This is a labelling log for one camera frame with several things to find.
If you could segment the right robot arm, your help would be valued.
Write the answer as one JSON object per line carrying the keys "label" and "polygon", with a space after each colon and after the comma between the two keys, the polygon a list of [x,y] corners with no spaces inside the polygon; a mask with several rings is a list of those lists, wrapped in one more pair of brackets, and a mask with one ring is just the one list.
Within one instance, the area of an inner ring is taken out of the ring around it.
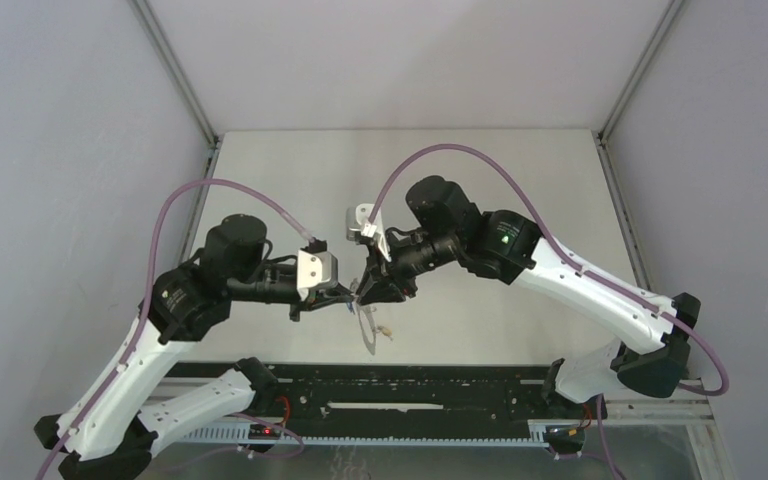
{"label": "right robot arm", "polygon": [[696,297],[638,289],[552,243],[517,212],[480,211],[459,184],[438,175],[414,184],[405,202],[418,222],[409,231],[384,227],[370,204],[347,211],[348,239],[368,249],[359,305],[404,302],[416,295],[419,275],[455,262],[479,278],[554,298],[614,335],[591,353],[552,363],[541,392],[551,416],[566,418],[622,387],[650,398],[668,398],[679,388],[690,345],[674,322],[694,326]]}

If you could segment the key with yellow tag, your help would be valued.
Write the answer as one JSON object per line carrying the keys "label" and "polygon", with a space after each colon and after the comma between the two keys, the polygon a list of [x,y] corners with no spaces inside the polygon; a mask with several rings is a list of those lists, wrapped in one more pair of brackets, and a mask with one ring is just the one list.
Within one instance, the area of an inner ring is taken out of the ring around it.
{"label": "key with yellow tag", "polygon": [[378,326],[377,327],[377,332],[380,335],[383,335],[384,337],[389,339],[390,341],[394,340],[393,331],[390,328],[386,327],[386,326]]}

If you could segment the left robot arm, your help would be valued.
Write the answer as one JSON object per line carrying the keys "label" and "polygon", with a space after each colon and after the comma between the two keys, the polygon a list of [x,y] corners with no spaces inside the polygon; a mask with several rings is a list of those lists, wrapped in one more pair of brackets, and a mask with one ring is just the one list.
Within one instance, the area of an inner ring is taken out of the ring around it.
{"label": "left robot arm", "polygon": [[149,400],[179,360],[228,319],[236,302],[285,305],[297,320],[350,300],[325,241],[311,239],[284,257],[271,250],[263,221],[231,215],[208,231],[188,261],[160,275],[91,389],[68,411],[38,420],[35,434],[51,453],[46,465],[65,479],[134,479],[169,445],[214,420],[271,412],[278,381],[254,357],[180,396]]}

